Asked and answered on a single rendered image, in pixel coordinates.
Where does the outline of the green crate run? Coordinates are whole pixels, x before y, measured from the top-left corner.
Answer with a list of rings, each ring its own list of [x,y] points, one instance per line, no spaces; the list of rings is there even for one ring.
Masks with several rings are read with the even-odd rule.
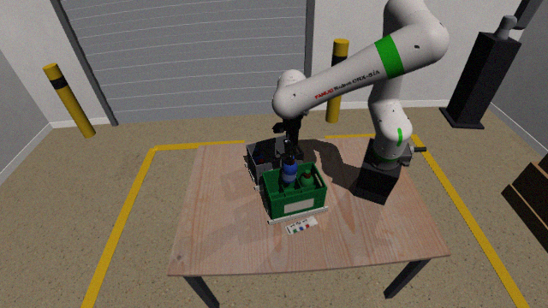
[[[314,184],[310,187],[301,188],[300,178],[307,169],[310,170],[314,178]],[[306,163],[298,164],[296,178],[293,183],[285,183],[281,176],[282,169],[262,172],[264,195],[272,220],[323,207],[325,201],[324,185],[318,173],[311,166]]]

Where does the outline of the white paper pick list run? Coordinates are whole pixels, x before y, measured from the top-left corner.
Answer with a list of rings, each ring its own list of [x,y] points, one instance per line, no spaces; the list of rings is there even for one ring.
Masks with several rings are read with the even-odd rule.
[[[316,224],[318,224],[318,222],[316,221],[314,216],[310,216],[306,219],[303,219],[301,221],[298,221],[286,226],[285,229],[288,235],[291,235],[291,234],[300,232],[303,229],[310,228],[311,226],[314,226]]]

